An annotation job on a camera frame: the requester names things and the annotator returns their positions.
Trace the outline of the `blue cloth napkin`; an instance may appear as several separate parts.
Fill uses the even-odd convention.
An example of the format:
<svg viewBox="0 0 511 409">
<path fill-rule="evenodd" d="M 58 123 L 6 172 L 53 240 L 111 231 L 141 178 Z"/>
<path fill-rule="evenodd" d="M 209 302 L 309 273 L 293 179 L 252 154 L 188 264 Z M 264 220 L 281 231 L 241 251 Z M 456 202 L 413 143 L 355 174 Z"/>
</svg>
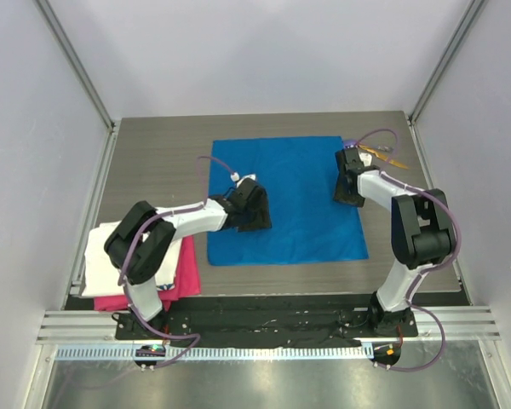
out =
<svg viewBox="0 0 511 409">
<path fill-rule="evenodd" d="M 267 190 L 272 226 L 207 235 L 213 266 L 350 262 L 368 257 L 359 211 L 333 199 L 339 136 L 219 140 L 211 154 Z"/>
</svg>

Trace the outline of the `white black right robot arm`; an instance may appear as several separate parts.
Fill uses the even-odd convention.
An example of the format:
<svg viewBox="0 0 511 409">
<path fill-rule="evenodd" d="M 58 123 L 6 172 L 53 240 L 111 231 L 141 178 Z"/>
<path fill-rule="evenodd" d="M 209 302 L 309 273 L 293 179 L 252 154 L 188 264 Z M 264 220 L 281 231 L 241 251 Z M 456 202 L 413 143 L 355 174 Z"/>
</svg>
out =
<svg viewBox="0 0 511 409">
<path fill-rule="evenodd" d="M 459 227 L 442 190 L 413 187 L 365 164 L 357 147 L 335 158 L 336 202 L 361 208 L 369 199 L 390 212 L 394 262 L 371 296 L 367 326 L 379 337 L 391 336 L 410 320 L 412 298 L 426 276 L 456 258 Z"/>
</svg>

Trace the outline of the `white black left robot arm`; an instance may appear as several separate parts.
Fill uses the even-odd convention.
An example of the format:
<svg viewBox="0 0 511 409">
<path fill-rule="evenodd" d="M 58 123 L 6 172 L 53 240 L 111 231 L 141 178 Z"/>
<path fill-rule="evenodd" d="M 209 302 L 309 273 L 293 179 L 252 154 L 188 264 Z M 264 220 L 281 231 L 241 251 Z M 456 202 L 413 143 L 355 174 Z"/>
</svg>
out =
<svg viewBox="0 0 511 409">
<path fill-rule="evenodd" d="M 252 176 L 237 181 L 228 194 L 196 204 L 158 210 L 146 201 L 136 203 L 103 246 L 119 270 L 118 284 L 135 316 L 135 330 L 147 340 L 163 333 L 167 314 L 155 275 L 172 242 L 198 233 L 243 233 L 271 226 L 267 190 Z"/>
</svg>

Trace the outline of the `iridescent purple spoon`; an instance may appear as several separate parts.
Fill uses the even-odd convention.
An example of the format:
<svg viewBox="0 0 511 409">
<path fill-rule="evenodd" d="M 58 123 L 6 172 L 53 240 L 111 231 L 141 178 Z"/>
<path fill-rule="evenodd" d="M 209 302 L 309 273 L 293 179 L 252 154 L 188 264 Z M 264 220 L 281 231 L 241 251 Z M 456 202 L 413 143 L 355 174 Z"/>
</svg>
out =
<svg viewBox="0 0 511 409">
<path fill-rule="evenodd" d="M 342 142 L 343 142 L 343 146 L 345 148 L 355 147 L 358 144 L 358 142 L 356 140 L 352 140 L 352 139 L 345 139 Z"/>
</svg>

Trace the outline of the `pink folded cloth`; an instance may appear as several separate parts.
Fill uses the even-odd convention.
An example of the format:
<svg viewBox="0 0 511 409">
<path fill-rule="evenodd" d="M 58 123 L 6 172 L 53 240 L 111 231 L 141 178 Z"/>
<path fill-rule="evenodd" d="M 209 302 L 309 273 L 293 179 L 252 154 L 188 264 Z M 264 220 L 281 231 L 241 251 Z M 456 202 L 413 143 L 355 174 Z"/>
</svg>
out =
<svg viewBox="0 0 511 409">
<path fill-rule="evenodd" d="M 176 266 L 174 287 L 170 290 L 159 290 L 159 298 L 163 302 L 164 310 L 168 311 L 171 303 L 181 298 L 196 296 L 201 293 L 201 281 L 198 271 L 195 244 L 192 236 L 181 241 L 179 260 Z M 127 308 L 125 295 L 96 297 L 94 310 L 119 311 Z"/>
</svg>

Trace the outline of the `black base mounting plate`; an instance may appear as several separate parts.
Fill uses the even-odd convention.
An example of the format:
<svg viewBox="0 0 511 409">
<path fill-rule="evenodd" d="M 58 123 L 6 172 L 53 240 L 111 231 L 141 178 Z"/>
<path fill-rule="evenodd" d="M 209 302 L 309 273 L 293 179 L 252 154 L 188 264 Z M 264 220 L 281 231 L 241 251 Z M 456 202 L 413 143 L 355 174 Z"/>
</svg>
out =
<svg viewBox="0 0 511 409">
<path fill-rule="evenodd" d="M 381 330 L 370 327 L 364 308 L 280 308 L 256 309 L 224 307 L 203 310 L 170 310 L 159 331 L 186 336 L 198 333 L 207 344 L 286 343 L 296 340 L 332 341 L 363 337 L 414 338 L 418 335 L 413 314 L 398 324 Z"/>
</svg>

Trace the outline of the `white folded cloth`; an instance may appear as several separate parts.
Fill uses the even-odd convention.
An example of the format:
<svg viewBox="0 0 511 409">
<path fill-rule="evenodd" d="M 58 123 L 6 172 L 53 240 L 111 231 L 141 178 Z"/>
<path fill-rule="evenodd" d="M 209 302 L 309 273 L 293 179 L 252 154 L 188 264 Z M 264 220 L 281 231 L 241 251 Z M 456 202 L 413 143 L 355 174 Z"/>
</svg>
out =
<svg viewBox="0 0 511 409">
<path fill-rule="evenodd" d="M 104 251 L 104 244 L 119 222 L 103 222 L 89 232 L 84 252 L 85 272 L 83 297 L 117 296 L 123 293 L 118 285 L 119 271 L 113 267 Z M 181 239 L 173 241 L 167 250 L 157 274 L 156 286 L 159 290 L 175 288 L 176 268 L 178 266 Z"/>
</svg>

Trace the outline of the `aluminium front frame rail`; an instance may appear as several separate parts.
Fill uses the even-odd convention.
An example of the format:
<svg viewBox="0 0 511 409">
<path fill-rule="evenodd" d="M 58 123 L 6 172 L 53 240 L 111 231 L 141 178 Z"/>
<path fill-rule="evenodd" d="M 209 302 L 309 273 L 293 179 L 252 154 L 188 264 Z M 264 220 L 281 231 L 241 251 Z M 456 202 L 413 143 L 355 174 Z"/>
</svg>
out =
<svg viewBox="0 0 511 409">
<path fill-rule="evenodd" d="M 198 308 L 176 310 L 165 332 L 185 337 L 199 334 L 204 348 L 301 348 L 339 346 L 351 340 L 383 343 L 404 339 L 438 341 L 496 340 L 496 321 L 487 307 L 434 307 L 415 310 L 399 324 L 372 329 L 363 308 Z M 37 342 L 98 343 L 156 341 L 158 335 L 123 312 L 47 312 Z"/>
</svg>

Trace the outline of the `right aluminium corner post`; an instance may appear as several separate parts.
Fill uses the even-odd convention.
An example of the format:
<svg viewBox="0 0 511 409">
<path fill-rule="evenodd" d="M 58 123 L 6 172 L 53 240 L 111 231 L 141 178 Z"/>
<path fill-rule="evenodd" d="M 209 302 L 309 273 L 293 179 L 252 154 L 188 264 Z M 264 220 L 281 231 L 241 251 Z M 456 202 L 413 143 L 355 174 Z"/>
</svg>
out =
<svg viewBox="0 0 511 409">
<path fill-rule="evenodd" d="M 414 125 L 421 117 L 432 95 L 460 52 L 468 34 L 476 24 L 487 3 L 487 0 L 471 0 L 468 2 L 468 6 L 451 34 L 451 38 L 446 44 L 428 81 L 425 83 L 422 93 L 419 95 L 411 113 L 407 116 L 410 125 Z"/>
</svg>

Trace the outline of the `aluminium corner post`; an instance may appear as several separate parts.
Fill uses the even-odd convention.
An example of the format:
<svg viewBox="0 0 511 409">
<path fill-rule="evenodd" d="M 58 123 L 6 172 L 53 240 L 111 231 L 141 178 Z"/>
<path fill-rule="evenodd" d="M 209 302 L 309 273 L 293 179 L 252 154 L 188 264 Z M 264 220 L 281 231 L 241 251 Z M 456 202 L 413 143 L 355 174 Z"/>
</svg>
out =
<svg viewBox="0 0 511 409">
<path fill-rule="evenodd" d="M 487 3 L 487 0 L 471 0 L 468 2 L 468 6 L 451 34 L 451 38 L 446 44 L 428 81 L 425 83 L 422 93 L 419 95 L 411 113 L 407 116 L 410 125 L 414 125 L 421 117 L 432 95 L 460 52 L 468 34 L 476 24 Z"/>
<path fill-rule="evenodd" d="M 46 25 L 52 32 L 53 37 L 59 45 L 61 52 L 65 56 L 68 64 L 75 74 L 75 77 L 81 84 L 83 91 L 88 96 L 89 101 L 99 115 L 102 123 L 105 125 L 108 131 L 113 131 L 115 122 L 106 109 L 103 100 L 101 99 L 96 87 L 90 79 L 89 74 L 86 71 L 82 61 L 80 60 L 77 51 L 74 49 L 73 44 L 66 33 L 66 30 L 64 29 L 52 7 L 52 4 L 48 0 L 34 0 L 33 3 L 43 17 Z"/>
</svg>

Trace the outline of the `left aluminium corner post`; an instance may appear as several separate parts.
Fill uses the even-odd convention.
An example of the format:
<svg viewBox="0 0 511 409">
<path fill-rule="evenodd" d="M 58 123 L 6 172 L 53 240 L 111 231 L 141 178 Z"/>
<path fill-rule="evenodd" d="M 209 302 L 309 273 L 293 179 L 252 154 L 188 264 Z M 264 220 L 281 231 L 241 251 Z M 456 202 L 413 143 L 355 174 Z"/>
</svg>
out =
<svg viewBox="0 0 511 409">
<path fill-rule="evenodd" d="M 101 99 L 96 87 L 90 79 L 89 74 L 86 71 L 82 61 L 80 60 L 77 51 L 74 49 L 73 44 L 66 33 L 66 30 L 64 29 L 52 7 L 52 4 L 48 0 L 34 0 L 33 3 L 43 17 L 46 25 L 52 32 L 53 37 L 59 45 L 61 52 L 65 56 L 68 64 L 75 74 L 75 77 L 81 84 L 83 91 L 88 96 L 89 101 L 99 115 L 102 123 L 105 125 L 108 131 L 113 131 L 115 122 L 106 109 L 103 100 Z"/>
</svg>

